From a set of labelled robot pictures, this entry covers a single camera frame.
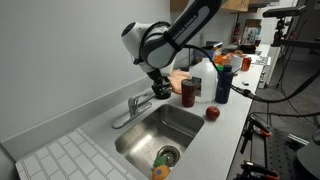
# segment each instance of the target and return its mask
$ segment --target kitchen sink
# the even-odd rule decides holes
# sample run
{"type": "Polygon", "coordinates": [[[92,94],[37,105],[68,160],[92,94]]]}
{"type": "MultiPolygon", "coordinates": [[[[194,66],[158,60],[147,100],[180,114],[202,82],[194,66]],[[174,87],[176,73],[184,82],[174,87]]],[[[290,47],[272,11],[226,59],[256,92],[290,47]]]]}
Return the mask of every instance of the kitchen sink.
{"type": "Polygon", "coordinates": [[[162,105],[115,142],[117,151],[146,177],[152,175],[153,162],[166,158],[173,167],[203,126],[201,117],[171,105],[162,105]]]}

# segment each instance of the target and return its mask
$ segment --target drain strainer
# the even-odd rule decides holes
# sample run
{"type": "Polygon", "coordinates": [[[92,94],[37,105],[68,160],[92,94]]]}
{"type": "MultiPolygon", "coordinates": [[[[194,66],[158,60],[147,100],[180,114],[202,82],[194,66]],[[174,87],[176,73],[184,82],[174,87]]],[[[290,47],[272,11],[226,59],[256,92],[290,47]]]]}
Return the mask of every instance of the drain strainer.
{"type": "Polygon", "coordinates": [[[158,151],[158,156],[162,156],[166,158],[166,165],[169,167],[173,167],[176,165],[180,158],[180,152],[177,148],[173,146],[163,146],[158,151]]]}

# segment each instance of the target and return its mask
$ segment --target apple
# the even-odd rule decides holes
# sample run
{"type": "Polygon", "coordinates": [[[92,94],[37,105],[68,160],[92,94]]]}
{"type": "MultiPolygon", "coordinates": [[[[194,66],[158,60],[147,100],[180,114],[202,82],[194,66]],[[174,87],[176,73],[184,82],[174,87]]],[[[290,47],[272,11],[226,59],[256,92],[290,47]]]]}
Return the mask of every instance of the apple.
{"type": "Polygon", "coordinates": [[[220,110],[216,106],[209,106],[206,115],[208,119],[215,121],[220,116],[220,110]]]}

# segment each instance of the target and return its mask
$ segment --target white bottle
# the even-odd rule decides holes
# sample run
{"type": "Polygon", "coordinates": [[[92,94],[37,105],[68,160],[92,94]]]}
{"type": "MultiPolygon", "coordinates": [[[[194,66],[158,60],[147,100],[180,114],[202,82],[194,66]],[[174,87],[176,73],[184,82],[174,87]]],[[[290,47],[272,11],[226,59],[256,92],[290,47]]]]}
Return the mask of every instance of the white bottle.
{"type": "Polygon", "coordinates": [[[190,69],[192,79],[199,81],[199,87],[196,93],[196,101],[210,102],[214,99],[217,89],[217,71],[214,69],[209,58],[203,58],[202,61],[190,69]]]}

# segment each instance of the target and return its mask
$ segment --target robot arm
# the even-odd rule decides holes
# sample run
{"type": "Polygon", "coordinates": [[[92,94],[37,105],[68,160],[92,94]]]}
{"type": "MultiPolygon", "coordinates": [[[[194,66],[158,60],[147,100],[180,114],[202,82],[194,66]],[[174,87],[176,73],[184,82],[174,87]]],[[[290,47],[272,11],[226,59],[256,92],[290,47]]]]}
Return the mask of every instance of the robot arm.
{"type": "Polygon", "coordinates": [[[139,65],[154,80],[154,86],[157,86],[156,90],[153,86],[156,98],[170,97],[166,91],[170,82],[164,76],[170,74],[176,54],[217,13],[222,1],[225,0],[195,0],[188,4],[187,9],[172,26],[165,22],[135,22],[124,29],[121,34],[122,41],[135,58],[134,64],[139,65]],[[159,70],[167,66],[169,68],[166,69],[166,74],[159,70]]]}

